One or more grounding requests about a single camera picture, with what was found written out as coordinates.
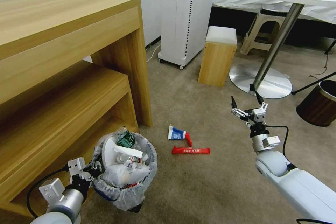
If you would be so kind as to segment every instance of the trash can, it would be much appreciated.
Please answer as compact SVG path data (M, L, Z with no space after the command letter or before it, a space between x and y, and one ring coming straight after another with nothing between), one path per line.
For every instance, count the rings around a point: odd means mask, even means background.
M114 133L107 134L103 136L97 146L94 148L94 153L92 160L89 165L97 166L97 163L101 167L102 165L102 147L104 142L113 136ZM129 188L119 188L114 187L109 183L109 181L104 180L104 167L103 173L93 180L92 186L95 191L108 201L112 201L113 205L123 211L139 212L142 203L145 199L145 191L150 186L156 172L158 169L157 165L157 153L154 146L142 135L131 132L134 138L139 141L146 153L148 154L148 159L145 161L145 165L149 166L149 174L136 186Z
M336 82L325 80L296 107L297 114L306 122L327 127L336 119Z

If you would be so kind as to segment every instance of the robotic arm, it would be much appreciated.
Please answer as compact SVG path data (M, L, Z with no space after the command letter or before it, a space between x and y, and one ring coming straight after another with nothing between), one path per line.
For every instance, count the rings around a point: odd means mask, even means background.
M280 139L269 136L270 132L266 129L268 103L257 92L256 95L260 108L244 111L237 107L232 97L232 113L245 121L251 130L252 147L257 154L255 167L304 218L322 221L320 223L336 223L336 192L310 173L298 169L275 150Z
M39 191L48 202L47 213L36 218L31 224L80 224L79 214L91 181L101 174L101 168L85 167L82 157L70 160L68 168L70 184L64 188L59 178L45 181Z

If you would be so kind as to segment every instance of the plastic bag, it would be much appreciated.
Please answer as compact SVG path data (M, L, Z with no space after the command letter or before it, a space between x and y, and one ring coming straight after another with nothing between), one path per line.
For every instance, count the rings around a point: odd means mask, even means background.
M149 166L127 161L124 164L115 164L106 168L101 179L115 187L124 187L127 184L136 184L149 174Z
M95 178L92 183L93 188L99 195L109 201L113 201L113 204L123 211L136 207L143 202L143 200L145 199L145 191L150 186L158 170L158 157L154 146L142 135L137 133L132 134L134 135L136 142L141 146L143 151L148 154L148 159L145 161L145 165L149 167L149 173L144 178L144 180L138 185L130 188L116 187L113 186L111 182L105 181L103 179L107 179L108 174L105 175L106 171L102 167L103 173L99 177ZM98 141L97 146L94 148L92 161L89 164L90 166L97 166L97 163L101 163L101 154L104 141L110 137L116 137L116 133L107 134Z

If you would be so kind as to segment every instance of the black cable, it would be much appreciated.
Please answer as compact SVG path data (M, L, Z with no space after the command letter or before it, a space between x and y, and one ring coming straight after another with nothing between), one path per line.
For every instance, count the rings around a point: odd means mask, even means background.
M68 165L66 164L63 168L57 170L57 171L54 171L46 176L44 176L43 178L41 178L39 181L37 181L28 191L27 193L27 200L26 200L26 204L27 204L27 208L28 208L28 211L30 212L30 214L36 219L38 216L37 214L32 210L32 207L30 206L30 195L32 193L32 191L35 189L35 187L40 184L41 182L43 182L44 180L46 180L47 178L51 177L52 175L55 175L56 173L59 173L59 172L63 172L63 171L69 171L69 167Z
M259 122L256 122L254 120L252 120L254 123L256 124L260 124L260 125L263 125L265 127L268 127L268 128L285 128L287 131L286 131L286 136L285 136L285 140L284 140L284 143L283 143L283 146L282 146L282 154L286 157L286 154L285 154L285 148L286 148L286 143L287 143L287 138L288 138L288 134L289 134L289 128L287 126L272 126L272 125L267 125L267 124L261 124Z
M326 54L325 65L324 65L324 67L323 67L323 68L324 68L324 71L323 71L322 73L309 75L309 77L313 77L313 78L315 78L315 79L318 80L318 78L316 78L315 76L322 75L322 74L324 74L324 73L327 71L327 69L328 69L328 67L327 67L327 65L328 65L328 59L329 59L329 54Z
M333 224L333 223L330 223L330 222L324 222L322 220L312 220L312 219L297 219L296 222L298 224L302 224L301 222L311 222L311 223L320 223L320 224Z

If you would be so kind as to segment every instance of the white air purifier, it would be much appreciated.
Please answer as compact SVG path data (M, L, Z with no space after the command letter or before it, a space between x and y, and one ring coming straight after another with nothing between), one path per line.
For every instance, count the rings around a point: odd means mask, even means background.
M205 45L212 0L161 0L159 60L183 69Z

